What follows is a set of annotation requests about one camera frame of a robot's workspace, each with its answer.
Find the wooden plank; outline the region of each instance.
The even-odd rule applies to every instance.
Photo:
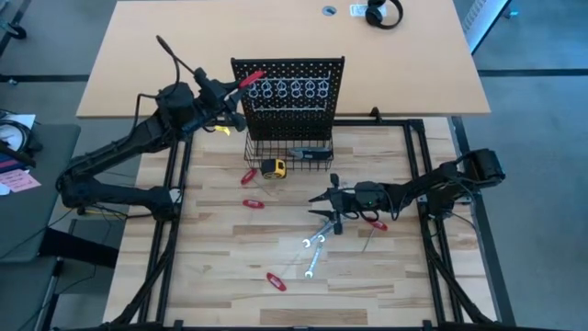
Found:
[[[447,119],[426,119],[425,127],[434,146],[434,166],[455,158]],[[399,128],[335,127],[334,141],[343,151],[354,151],[336,154],[330,170],[349,186],[360,180],[402,183],[410,177]],[[314,247],[304,249],[301,241],[322,224],[321,217],[307,210],[329,207],[328,202],[308,199],[330,186],[328,173],[291,172],[271,182],[259,177],[268,196],[254,183],[241,187],[243,148],[243,133],[196,135],[166,325],[176,318],[186,325],[402,326],[435,320],[414,206],[403,210],[396,222],[380,215],[390,230],[375,233],[365,253],[361,250],[370,225],[346,223],[343,235],[327,238],[315,277],[306,280]],[[163,181],[163,156],[142,157],[138,183],[149,187]],[[263,200],[268,207],[250,210],[241,204],[243,199]],[[457,206],[455,212],[469,218],[465,207]],[[447,219],[446,227],[458,281],[494,317],[473,229],[456,217]],[[127,221],[105,320],[118,315],[141,285],[152,236],[152,220]],[[266,280],[267,272],[281,277],[288,290],[275,289]],[[443,295],[450,312],[446,290]]]
[[[138,93],[174,82],[161,35],[188,65],[234,79],[230,60],[345,57],[338,115],[485,114],[490,112],[451,0],[404,1],[392,31],[351,17],[356,0],[119,2],[97,55],[80,117],[130,117]],[[324,6],[337,14],[326,17]],[[396,9],[387,3],[389,17]],[[182,80],[198,87],[182,68]],[[152,100],[140,114],[151,115]]]

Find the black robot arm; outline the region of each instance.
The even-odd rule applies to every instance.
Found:
[[[158,40],[175,61],[179,61],[169,46],[161,38]],[[256,72],[240,82],[221,83],[209,80],[201,68],[190,72],[200,86],[198,97],[194,98],[188,84],[176,81],[153,96],[157,110],[134,126],[128,136],[72,159],[56,182],[64,206],[83,208],[98,202],[137,205],[149,209],[157,221],[168,221],[177,214],[180,198],[170,188],[113,186],[100,183],[94,176],[133,156],[157,153],[178,141],[191,139],[192,133],[214,125],[221,115],[237,131],[245,129],[246,122],[243,115],[237,113],[237,104],[247,87],[264,73]]]
[[[459,170],[460,163],[469,163],[469,172]],[[333,212],[348,218],[361,216],[366,221],[376,221],[378,211],[389,212],[392,220],[402,209],[419,197],[427,198],[429,214],[444,216],[453,210],[456,200],[470,196],[472,191],[498,185],[504,180],[504,171],[494,151],[480,149],[445,162],[432,172],[404,184],[364,181],[353,188],[339,188],[339,177],[331,175],[332,188],[309,202],[329,200],[334,211],[310,211],[333,218]],[[375,214],[367,217],[366,213]]]

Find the pink paper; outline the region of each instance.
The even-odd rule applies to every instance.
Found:
[[[13,192],[20,192],[40,186],[37,179],[20,169],[0,174],[0,183],[8,186]]]

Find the headphones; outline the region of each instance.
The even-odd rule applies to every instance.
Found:
[[[401,23],[402,17],[404,16],[404,9],[402,8],[400,0],[390,0],[390,2],[392,2],[398,10],[398,20],[394,24],[385,25],[382,24],[384,16],[379,12],[379,7],[383,6],[386,3],[386,0],[367,0],[366,21],[370,26],[379,29],[394,29]]]

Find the red clamp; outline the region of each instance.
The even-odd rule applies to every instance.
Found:
[[[243,206],[253,209],[263,209],[266,205],[262,201],[243,200]]]
[[[261,71],[261,70],[258,70],[256,72],[250,74],[248,77],[246,77],[244,80],[242,80],[241,83],[239,83],[239,88],[244,88],[246,86],[251,85],[254,81],[263,77],[264,74],[266,74],[266,72]]]
[[[374,222],[368,222],[366,221],[369,225],[373,226],[374,228],[381,230],[381,231],[388,231],[388,225],[386,225],[385,223],[382,223],[380,221],[374,221]]]
[[[250,181],[252,181],[254,179],[255,175],[257,175],[257,169],[252,168],[251,170],[247,171],[245,176],[243,176],[243,178],[241,178],[241,185],[245,185],[245,184],[249,183]]]
[[[286,284],[284,284],[284,282],[279,279],[277,276],[275,276],[273,273],[268,272],[266,274],[267,280],[274,285],[274,287],[280,291],[285,291],[286,290]]]

